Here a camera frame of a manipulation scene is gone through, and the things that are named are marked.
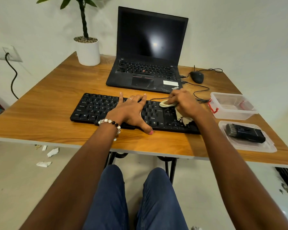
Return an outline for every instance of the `laptop screen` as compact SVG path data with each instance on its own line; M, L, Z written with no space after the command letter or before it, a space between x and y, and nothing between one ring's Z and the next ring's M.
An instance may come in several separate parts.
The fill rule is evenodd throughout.
M178 64L187 18L119 7L118 21L120 52Z

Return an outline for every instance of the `laptop keyboard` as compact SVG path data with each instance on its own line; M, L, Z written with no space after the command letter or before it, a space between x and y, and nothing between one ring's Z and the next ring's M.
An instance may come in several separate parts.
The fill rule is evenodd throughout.
M106 118L107 113L116 107L118 101L119 97L115 96L85 93L70 116L70 120L98 126L98 121ZM159 104L160 102L157 101L146 101L141 112L142 119L153 130L200 134L194 121L185 126L177 120L174 107L162 108ZM138 127L122 123L121 128L135 129Z
M159 77L169 81L177 80L173 67L163 67L120 60L116 71L120 73L136 73L146 76Z

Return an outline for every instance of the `laptop touchpad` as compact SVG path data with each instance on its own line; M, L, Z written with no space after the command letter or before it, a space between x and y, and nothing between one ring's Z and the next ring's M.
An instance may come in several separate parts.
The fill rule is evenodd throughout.
M131 85L139 88L154 88L154 79L142 75L133 75Z

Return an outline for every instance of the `wall socket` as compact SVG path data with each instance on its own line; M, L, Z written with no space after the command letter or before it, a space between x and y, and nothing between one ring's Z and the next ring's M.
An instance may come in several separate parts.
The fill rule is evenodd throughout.
M20 58L19 54L13 46L0 44L0 60L5 60L5 54L7 52L9 53L7 57L8 61L22 62L22 59Z

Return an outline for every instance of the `hand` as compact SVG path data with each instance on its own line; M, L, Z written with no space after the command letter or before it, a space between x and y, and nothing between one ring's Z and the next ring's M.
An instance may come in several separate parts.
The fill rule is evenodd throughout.
M184 117L194 117L201 111L205 111L195 98L184 88L173 90L169 95L169 100L165 104L177 102L177 111Z
M114 120L115 122L121 124L125 122L127 124L137 126L142 128L142 130L149 135L152 135L153 129L144 122L141 117L141 111L146 104L146 94L143 96L136 95L130 96L125 102L123 101L123 93L119 93L119 102L117 106L108 112L107 119Z

